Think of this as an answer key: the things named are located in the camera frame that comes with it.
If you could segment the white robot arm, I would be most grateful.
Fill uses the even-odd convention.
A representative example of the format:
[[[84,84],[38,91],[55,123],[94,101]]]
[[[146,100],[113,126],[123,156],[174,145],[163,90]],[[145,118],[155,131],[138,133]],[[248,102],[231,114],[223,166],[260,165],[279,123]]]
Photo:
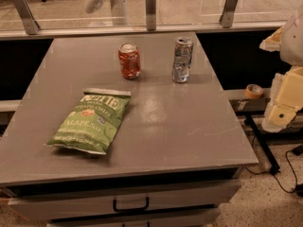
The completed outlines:
[[[262,127],[268,132],[284,130],[303,108],[303,5],[287,23],[261,42],[259,48],[279,52],[291,65],[284,75],[276,73]]]

